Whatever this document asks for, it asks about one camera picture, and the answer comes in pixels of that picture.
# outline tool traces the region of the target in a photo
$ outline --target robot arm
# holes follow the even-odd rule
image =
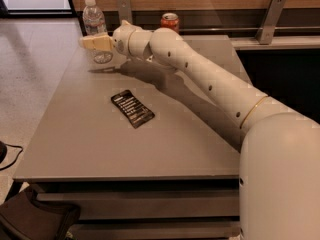
[[[183,71],[246,132],[241,239],[319,238],[319,124],[204,58],[170,29],[151,32],[123,22],[112,42],[127,57]]]

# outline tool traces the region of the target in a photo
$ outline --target white tiled floor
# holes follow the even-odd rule
[[[0,19],[0,140],[27,147],[81,35],[77,19]],[[0,167],[12,161],[9,148]],[[0,204],[18,162],[0,171]]]

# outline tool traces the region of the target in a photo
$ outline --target soda can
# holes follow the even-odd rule
[[[161,27],[170,28],[179,34],[179,17],[177,14],[168,12],[162,15]]]

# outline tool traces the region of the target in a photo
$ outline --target white bottle cap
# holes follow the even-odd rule
[[[85,0],[86,6],[95,6],[96,0]]]

